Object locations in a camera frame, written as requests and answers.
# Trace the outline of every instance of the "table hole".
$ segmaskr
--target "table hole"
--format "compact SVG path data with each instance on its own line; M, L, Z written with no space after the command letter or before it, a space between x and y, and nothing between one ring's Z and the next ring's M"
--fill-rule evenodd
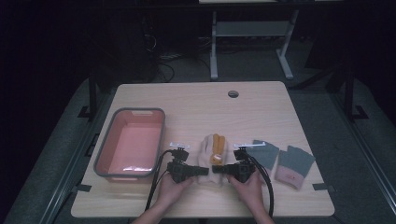
M230 96L231 98L236 98L239 96L239 92L237 91L229 91L228 92L228 96Z

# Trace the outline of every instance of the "wooden table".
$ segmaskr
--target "wooden table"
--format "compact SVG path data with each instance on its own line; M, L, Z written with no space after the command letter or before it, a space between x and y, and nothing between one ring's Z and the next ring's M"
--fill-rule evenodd
M229 91L239 96L231 98ZM110 183L93 171L93 163L113 113L121 107L159 107L166 114L163 150L170 142L190 145L186 163L197 164L205 136L219 133L228 141L226 163L234 163L233 144L264 140L282 150L294 146L312 153L288 92L281 82L209 82L133 84L119 86L82 180L92 186L79 191L72 207L74 217L138 217L145 209L148 184ZM165 157L163 168L171 157ZM302 189L295 190L271 179L275 192L275 217L330 216L334 207L314 162ZM225 180L221 188L194 183L167 213L167 217L251 217ZM268 189L262 187L265 205Z

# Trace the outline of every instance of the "orange object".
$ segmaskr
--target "orange object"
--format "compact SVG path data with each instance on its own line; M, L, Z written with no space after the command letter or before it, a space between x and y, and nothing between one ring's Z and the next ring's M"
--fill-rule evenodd
M222 165L222 154L224 151L225 137L218 134L213 134L213 154L210 156L210 162L213 165Z

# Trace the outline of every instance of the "plastic tray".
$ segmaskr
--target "plastic tray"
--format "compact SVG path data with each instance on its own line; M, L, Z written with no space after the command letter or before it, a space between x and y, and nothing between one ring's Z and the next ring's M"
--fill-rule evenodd
M99 149L94 171L109 180L150 175L160 152L165 114L160 108L117 110Z

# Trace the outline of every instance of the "hand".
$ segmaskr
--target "hand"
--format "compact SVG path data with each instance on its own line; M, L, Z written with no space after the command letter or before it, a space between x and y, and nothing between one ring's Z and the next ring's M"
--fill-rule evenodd
M170 174L163 176L160 185L160 192L156 203L163 204L166 207L171 206L180 198L183 191L194 182L193 177L180 183L176 183Z
M232 175L227 175L228 182L238 192L239 200L241 200L247 208L262 206L262 182L260 181L260 172L256 171L251 174L250 178L245 183L239 182Z
M251 174L245 183L236 180L232 175L227 175L228 181L235 187L241 200L250 210L258 224L272 224L274 221L270 218L264 208L262 199L262 181L260 180L260 171Z
M170 174L163 176L160 185L157 202L134 220L134 224L159 223L167 210L177 202L183 191L194 182L193 178L188 178L183 182L176 183Z

